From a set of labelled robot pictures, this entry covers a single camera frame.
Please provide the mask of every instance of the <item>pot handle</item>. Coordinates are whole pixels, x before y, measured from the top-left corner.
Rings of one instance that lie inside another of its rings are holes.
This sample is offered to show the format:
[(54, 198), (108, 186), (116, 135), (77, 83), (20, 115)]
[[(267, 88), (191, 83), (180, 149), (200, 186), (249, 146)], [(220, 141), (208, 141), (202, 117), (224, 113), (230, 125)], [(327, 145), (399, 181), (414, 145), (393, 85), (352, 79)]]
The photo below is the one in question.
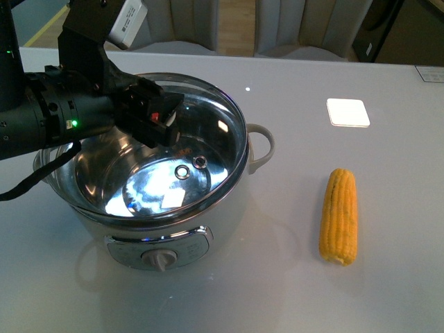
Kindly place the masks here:
[(253, 153), (253, 145), (250, 145), (251, 156), (250, 156), (248, 173), (252, 175), (254, 174), (254, 172), (256, 172), (256, 170), (258, 170), (258, 168), (266, 164), (275, 153), (275, 139), (273, 137), (273, 134), (271, 134), (271, 132), (268, 129), (266, 129), (261, 125), (257, 125), (255, 123), (247, 123), (247, 132), (248, 134), (249, 133), (262, 134), (263, 136), (265, 136), (265, 138), (267, 138), (268, 142), (270, 143), (270, 150), (268, 151), (268, 153), (264, 157), (261, 157), (257, 160), (255, 160), (255, 156)]

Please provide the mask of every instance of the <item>red marking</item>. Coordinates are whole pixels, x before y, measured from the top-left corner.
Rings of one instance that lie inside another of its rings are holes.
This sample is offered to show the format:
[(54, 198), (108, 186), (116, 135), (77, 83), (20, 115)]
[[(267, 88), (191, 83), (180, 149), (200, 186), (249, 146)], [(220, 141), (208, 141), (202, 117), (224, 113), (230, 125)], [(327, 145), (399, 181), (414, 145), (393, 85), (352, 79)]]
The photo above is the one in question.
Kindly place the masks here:
[(159, 120), (159, 112), (154, 112), (151, 114), (151, 120), (152, 121), (158, 121)]

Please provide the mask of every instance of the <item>wooden floor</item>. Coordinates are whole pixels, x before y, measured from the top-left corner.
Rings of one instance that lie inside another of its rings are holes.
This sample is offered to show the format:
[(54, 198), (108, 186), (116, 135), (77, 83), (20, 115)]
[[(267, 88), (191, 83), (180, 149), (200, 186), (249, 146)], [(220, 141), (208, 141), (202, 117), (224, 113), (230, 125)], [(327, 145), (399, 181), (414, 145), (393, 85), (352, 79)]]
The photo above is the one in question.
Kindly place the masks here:
[[(219, 53), (223, 56), (252, 56), (255, 42), (255, 0), (220, 0)], [(57, 48), (57, 37), (68, 14), (63, 8), (25, 46)], [(107, 49), (117, 49), (113, 45)]]

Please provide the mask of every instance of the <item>white square pad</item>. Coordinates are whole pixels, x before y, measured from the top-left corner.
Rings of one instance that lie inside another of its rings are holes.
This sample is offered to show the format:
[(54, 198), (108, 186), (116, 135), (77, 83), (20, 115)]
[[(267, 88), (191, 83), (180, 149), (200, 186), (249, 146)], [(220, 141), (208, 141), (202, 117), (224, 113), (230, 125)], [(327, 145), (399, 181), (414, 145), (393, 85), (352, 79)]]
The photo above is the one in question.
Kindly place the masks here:
[(369, 127), (370, 119), (359, 99), (328, 99), (328, 115), (333, 126)]

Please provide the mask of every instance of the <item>control panel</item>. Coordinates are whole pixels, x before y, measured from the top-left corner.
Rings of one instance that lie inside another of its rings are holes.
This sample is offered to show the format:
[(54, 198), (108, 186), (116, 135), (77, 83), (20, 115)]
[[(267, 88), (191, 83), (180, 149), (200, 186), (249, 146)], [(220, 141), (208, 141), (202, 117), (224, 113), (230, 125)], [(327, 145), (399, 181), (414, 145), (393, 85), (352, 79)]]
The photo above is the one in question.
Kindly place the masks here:
[(190, 264), (210, 248), (213, 235), (206, 226), (155, 239), (105, 237), (111, 256), (119, 263), (137, 269), (165, 271)]

